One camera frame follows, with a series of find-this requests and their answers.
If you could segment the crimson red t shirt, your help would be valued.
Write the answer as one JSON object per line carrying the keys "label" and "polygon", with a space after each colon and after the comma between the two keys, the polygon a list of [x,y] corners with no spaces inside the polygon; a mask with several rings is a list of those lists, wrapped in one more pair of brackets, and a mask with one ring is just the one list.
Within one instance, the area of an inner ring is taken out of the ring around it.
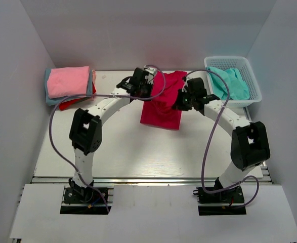
{"label": "crimson red t shirt", "polygon": [[152,101],[145,101],[142,108],[140,123],[169,130],[178,130],[180,127],[180,110],[172,109],[178,90],[184,85],[183,77],[187,72],[176,70],[171,73],[157,73],[154,79],[152,95],[161,95]]}

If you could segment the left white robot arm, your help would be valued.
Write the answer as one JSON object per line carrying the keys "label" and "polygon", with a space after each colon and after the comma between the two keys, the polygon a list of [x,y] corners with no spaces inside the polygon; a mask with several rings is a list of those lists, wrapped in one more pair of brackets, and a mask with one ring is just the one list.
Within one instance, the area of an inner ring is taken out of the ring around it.
{"label": "left white robot arm", "polygon": [[76,189],[76,196],[81,201],[88,202],[93,197],[93,189],[89,186],[93,185],[93,157],[102,143],[103,124],[135,98],[150,98],[156,74],[154,67],[136,68],[133,75],[118,83],[108,97],[89,110],[79,108],[74,113],[69,138],[77,170],[70,186]]}

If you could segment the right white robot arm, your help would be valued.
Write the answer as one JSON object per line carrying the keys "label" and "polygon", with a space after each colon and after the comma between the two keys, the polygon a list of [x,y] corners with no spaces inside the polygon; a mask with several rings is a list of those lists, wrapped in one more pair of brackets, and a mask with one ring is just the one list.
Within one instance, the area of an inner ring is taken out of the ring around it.
{"label": "right white robot arm", "polygon": [[194,109],[214,121],[202,159],[202,170],[205,164],[211,140],[217,127],[221,127],[231,137],[231,162],[225,171],[216,179],[213,190],[203,190],[222,202],[233,196],[233,188],[238,187],[250,178],[249,172],[270,157],[270,148],[265,125],[250,122],[226,107],[214,94],[207,94],[201,78],[185,79],[184,86],[178,90],[172,108],[188,111]]}

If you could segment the teal crumpled t shirt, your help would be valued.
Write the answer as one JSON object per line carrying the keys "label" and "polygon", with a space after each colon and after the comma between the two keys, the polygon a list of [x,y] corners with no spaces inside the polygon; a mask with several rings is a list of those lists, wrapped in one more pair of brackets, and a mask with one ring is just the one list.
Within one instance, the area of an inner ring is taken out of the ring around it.
{"label": "teal crumpled t shirt", "polygon": [[227,88],[222,80],[214,73],[221,76],[229,88],[230,100],[249,100],[249,88],[247,83],[243,80],[240,71],[237,68],[229,68],[221,70],[216,67],[207,66],[206,70],[211,71],[208,77],[211,80],[211,87],[213,93],[221,100],[226,100],[228,97]]}

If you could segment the peach folded t shirt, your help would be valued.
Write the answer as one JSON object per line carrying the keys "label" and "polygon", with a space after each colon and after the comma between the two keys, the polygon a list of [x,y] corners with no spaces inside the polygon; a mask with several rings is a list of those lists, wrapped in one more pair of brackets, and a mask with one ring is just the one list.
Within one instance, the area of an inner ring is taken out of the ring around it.
{"label": "peach folded t shirt", "polygon": [[92,82],[95,83],[96,80],[96,71],[92,69]]}

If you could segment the white plastic basket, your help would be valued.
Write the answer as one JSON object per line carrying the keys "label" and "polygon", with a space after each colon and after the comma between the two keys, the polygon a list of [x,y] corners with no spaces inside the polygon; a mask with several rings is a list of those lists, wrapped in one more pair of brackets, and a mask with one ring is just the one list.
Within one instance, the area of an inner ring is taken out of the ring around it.
{"label": "white plastic basket", "polygon": [[246,82],[249,90],[249,99],[247,100],[232,100],[227,104],[230,108],[243,108],[248,107],[253,103],[258,103],[262,100],[262,94],[254,75],[249,61],[241,56],[209,56],[204,59],[205,67],[211,66],[221,70],[229,68],[237,68],[242,76],[242,80]]}

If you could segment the pink folded t shirt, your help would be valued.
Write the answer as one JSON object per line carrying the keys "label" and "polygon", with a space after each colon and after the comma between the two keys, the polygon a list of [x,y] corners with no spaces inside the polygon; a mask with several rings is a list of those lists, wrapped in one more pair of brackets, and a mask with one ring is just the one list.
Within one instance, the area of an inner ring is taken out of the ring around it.
{"label": "pink folded t shirt", "polygon": [[49,98],[61,98],[87,92],[90,67],[52,69],[47,81]]}

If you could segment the red folded t shirt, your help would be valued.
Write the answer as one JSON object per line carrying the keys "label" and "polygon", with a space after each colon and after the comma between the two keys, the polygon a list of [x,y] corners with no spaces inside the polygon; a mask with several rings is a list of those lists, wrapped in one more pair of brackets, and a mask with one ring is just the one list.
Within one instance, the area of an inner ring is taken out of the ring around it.
{"label": "red folded t shirt", "polygon": [[93,82],[91,82],[92,84],[92,87],[90,88],[90,93],[87,94],[86,97],[81,97],[81,98],[73,98],[71,100],[68,100],[68,101],[64,101],[62,102],[60,105],[59,105],[59,109],[61,111],[63,110],[67,110],[70,106],[74,105],[74,104],[77,104],[77,103],[80,103],[82,101],[86,101],[86,100],[89,100],[92,96],[92,94],[94,94],[96,92],[96,88],[95,88],[95,85]]}

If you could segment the grey-blue folded t shirt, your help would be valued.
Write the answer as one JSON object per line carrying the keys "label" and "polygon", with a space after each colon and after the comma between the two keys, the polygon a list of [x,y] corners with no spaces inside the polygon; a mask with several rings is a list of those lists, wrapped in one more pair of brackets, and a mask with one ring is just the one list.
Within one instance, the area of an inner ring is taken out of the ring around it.
{"label": "grey-blue folded t shirt", "polygon": [[[53,106],[53,105],[58,104],[60,101],[63,100],[63,98],[66,97],[65,96],[65,97],[54,98],[54,99],[49,98],[48,88],[47,88],[47,81],[48,81],[48,78],[49,78],[49,75],[50,75],[50,72],[51,72],[52,69],[55,69],[55,68],[47,68],[45,70],[45,79],[44,79],[44,87],[45,87],[45,93],[46,93],[46,104],[49,105],[49,106]],[[90,70],[87,92],[84,95],[87,95],[87,94],[90,93],[90,88],[92,87],[91,82],[92,82],[92,71]]]}

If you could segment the aluminium table edge rail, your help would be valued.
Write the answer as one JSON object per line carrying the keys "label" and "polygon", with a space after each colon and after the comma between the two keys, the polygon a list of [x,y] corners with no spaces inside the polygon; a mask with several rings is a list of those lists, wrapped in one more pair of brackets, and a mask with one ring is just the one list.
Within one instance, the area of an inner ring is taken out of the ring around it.
{"label": "aluminium table edge rail", "polygon": [[[33,177],[31,184],[67,184],[68,177]],[[199,178],[94,178],[95,184],[111,185],[201,185]]]}

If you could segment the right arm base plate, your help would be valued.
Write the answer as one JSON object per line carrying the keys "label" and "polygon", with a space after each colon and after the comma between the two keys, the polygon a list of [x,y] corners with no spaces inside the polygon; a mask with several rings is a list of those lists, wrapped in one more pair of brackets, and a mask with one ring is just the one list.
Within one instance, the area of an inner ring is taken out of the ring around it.
{"label": "right arm base plate", "polygon": [[218,193],[206,193],[202,187],[196,187],[192,194],[197,197],[200,216],[246,215],[243,191],[240,186]]}

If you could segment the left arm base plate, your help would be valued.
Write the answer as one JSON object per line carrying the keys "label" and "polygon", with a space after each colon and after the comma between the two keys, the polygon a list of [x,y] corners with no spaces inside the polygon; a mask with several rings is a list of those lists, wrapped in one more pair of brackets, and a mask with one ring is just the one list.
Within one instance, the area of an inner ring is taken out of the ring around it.
{"label": "left arm base plate", "polygon": [[112,207],[113,189],[97,190],[78,186],[71,178],[64,188],[60,207],[61,215],[108,215]]}

